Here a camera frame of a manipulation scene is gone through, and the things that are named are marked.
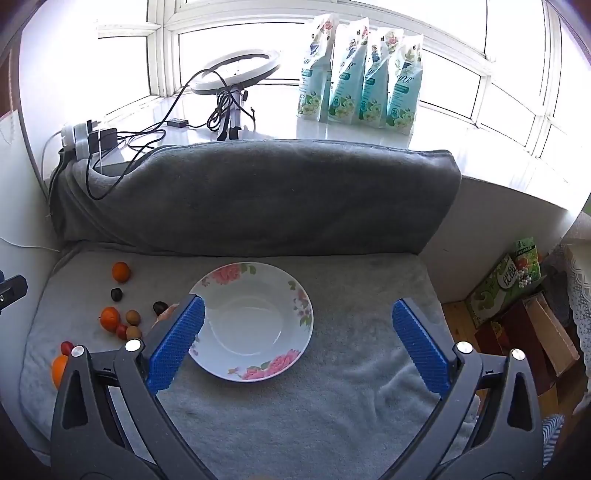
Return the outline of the brown longan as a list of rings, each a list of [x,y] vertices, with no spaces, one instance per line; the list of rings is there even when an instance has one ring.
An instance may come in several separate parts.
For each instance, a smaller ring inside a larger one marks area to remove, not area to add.
[[[126,339],[140,339],[142,337],[141,330],[137,326],[128,326],[126,329]]]
[[[128,310],[125,313],[125,321],[130,326],[138,326],[141,323],[141,316],[135,310]]]

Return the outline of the small red cherry tomato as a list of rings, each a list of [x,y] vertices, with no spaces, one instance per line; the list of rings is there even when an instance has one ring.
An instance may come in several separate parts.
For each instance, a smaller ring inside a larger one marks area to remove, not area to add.
[[[115,333],[116,333],[116,336],[120,340],[122,340],[122,341],[126,341],[127,340],[127,326],[126,325],[119,323],[117,325],[117,328],[116,328]]]

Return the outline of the peeled pomelo segment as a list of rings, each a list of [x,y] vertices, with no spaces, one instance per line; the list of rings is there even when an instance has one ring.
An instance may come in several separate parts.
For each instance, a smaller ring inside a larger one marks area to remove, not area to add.
[[[155,326],[157,323],[161,321],[168,320],[172,316],[177,307],[178,303],[170,305],[166,310],[164,310],[160,315],[156,317],[153,326]]]

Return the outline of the dark plum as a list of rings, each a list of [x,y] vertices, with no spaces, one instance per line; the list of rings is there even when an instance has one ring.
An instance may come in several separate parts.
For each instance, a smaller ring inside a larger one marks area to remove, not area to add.
[[[168,310],[168,308],[169,305],[163,301],[156,301],[152,304],[152,310],[157,317],[165,313]]]
[[[110,290],[110,297],[113,302],[120,302],[123,298],[123,292],[120,288],[113,288]]]

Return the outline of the large red tomato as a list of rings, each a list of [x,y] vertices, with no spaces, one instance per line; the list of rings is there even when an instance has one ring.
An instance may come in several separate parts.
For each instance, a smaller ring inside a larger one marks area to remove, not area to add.
[[[60,351],[62,355],[69,356],[73,348],[74,345],[70,341],[64,341],[60,344]]]

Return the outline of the large orange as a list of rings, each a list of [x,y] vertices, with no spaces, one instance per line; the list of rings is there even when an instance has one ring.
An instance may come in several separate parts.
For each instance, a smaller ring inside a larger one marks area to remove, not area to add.
[[[51,364],[51,378],[56,389],[60,387],[68,359],[69,357],[66,355],[59,355],[53,360]]]

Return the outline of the small mandarin orange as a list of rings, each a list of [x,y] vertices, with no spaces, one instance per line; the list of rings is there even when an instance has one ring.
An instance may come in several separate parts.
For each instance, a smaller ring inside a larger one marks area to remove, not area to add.
[[[119,283],[126,283],[131,277],[131,269],[125,262],[116,262],[111,268],[113,279]]]

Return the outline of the green cardboard box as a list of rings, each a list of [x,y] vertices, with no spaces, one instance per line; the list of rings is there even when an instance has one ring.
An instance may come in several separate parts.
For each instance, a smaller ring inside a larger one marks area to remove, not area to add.
[[[533,237],[514,243],[489,274],[465,299],[476,328],[504,311],[514,301],[535,289],[543,280],[537,244]]]

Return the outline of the white floral ceramic plate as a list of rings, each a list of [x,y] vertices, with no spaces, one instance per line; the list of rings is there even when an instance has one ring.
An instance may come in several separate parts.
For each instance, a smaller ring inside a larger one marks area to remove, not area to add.
[[[307,291],[279,267],[220,266],[191,289],[204,300],[204,326],[189,348],[207,373],[237,383],[279,376],[301,358],[314,330]]]

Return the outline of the white power strip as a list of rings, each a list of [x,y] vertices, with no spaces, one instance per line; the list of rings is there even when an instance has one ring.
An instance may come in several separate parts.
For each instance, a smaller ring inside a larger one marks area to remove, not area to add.
[[[76,160],[89,159],[91,155],[89,136],[92,131],[91,120],[73,126],[64,126],[60,131],[63,151],[73,154]]]

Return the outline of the black power adapter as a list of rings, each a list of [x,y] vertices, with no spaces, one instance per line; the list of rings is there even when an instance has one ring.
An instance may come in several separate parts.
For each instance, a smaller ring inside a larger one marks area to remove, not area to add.
[[[116,128],[95,130],[88,135],[89,149],[92,154],[108,152],[118,144],[118,132]]]

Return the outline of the dark grey back cushion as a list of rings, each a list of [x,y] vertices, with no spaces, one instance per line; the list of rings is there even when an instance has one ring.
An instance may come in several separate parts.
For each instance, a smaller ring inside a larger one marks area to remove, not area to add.
[[[461,179],[446,150],[232,140],[159,148],[122,178],[69,163],[49,205],[65,242],[150,254],[417,254]]]

